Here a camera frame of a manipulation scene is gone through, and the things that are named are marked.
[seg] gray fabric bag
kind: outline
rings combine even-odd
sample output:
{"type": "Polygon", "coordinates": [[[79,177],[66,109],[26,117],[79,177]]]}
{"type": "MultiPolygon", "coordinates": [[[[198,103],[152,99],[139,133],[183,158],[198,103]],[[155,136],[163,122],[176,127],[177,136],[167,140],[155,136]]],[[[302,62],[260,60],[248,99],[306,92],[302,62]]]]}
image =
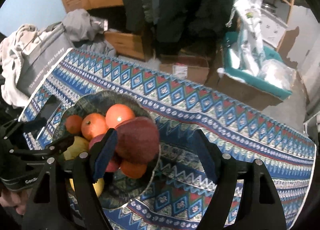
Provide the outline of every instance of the gray fabric bag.
{"type": "Polygon", "coordinates": [[[74,47],[65,33],[65,27],[62,23],[55,23],[49,26],[46,31],[52,31],[52,33],[25,58],[17,84],[17,89],[28,97],[33,94],[44,76],[59,61],[66,50],[74,47]]]}

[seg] beige cloth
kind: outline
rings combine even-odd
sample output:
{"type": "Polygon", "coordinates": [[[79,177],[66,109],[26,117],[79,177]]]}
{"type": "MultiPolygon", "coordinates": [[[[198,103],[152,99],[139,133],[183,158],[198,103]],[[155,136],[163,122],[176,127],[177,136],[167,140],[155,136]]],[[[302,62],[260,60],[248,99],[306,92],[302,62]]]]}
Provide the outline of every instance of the beige cloth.
{"type": "Polygon", "coordinates": [[[0,65],[3,69],[2,76],[5,78],[1,94],[7,104],[14,107],[24,107],[27,104],[28,97],[16,87],[24,58],[50,33],[41,32],[36,26],[24,24],[0,43],[0,65]]]}

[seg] black phone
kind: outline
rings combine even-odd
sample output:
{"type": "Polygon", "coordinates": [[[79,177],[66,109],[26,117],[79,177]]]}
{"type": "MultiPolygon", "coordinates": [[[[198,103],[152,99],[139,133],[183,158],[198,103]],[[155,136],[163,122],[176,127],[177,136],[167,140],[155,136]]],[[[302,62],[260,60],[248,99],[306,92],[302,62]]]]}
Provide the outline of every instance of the black phone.
{"type": "MultiPolygon", "coordinates": [[[[40,112],[37,114],[35,120],[45,119],[46,124],[48,124],[54,117],[56,110],[58,109],[58,107],[60,107],[60,105],[61,101],[54,95],[51,95],[44,106],[41,108],[40,112]]],[[[35,140],[39,139],[45,127],[46,126],[43,126],[42,128],[36,128],[31,131],[31,134],[35,140]]]]}

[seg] patterned tablecloth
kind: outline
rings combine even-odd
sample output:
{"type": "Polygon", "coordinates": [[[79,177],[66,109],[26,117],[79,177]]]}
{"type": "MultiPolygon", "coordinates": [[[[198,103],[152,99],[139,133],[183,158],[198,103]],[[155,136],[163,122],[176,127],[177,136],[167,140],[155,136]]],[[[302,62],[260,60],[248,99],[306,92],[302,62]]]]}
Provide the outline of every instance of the patterned tablecloth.
{"type": "MultiPolygon", "coordinates": [[[[115,229],[196,228],[216,187],[187,145],[198,128],[238,160],[263,160],[282,201],[287,227],[292,226],[311,184],[316,153],[312,141],[218,91],[117,58],[77,49],[67,52],[21,115],[23,121],[34,119],[52,94],[63,102],[39,141],[25,135],[29,147],[49,144],[63,111],[81,96],[104,89],[128,93],[148,109],[162,145],[158,168],[162,180],[127,207],[105,210],[115,229]]],[[[239,181],[226,225],[236,218],[242,186],[239,181]]]]}

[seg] bowl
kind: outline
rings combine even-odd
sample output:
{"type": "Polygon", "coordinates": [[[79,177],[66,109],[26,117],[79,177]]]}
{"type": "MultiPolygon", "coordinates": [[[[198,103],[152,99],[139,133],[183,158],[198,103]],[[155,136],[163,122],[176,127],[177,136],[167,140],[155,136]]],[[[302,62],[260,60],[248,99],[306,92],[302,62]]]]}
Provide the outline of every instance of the bowl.
{"type": "MultiPolygon", "coordinates": [[[[80,98],[74,106],[67,109],[62,117],[59,125],[55,129],[52,140],[55,141],[61,137],[70,135],[66,130],[65,122],[70,115],[79,115],[82,118],[90,113],[100,113],[105,115],[107,110],[114,104],[121,103],[130,107],[136,117],[144,116],[152,119],[150,114],[141,107],[141,105],[130,95],[120,94],[114,91],[104,90],[96,94],[89,94],[80,98]]],[[[125,176],[120,169],[114,173],[105,173],[104,190],[99,197],[101,205],[105,209],[117,209],[125,206],[130,200],[140,196],[146,191],[152,183],[155,170],[159,164],[161,148],[159,146],[159,154],[148,163],[146,173],[139,179],[131,179],[125,176]]],[[[66,180],[68,196],[75,202],[75,193],[72,190],[69,180],[66,180]]]]}

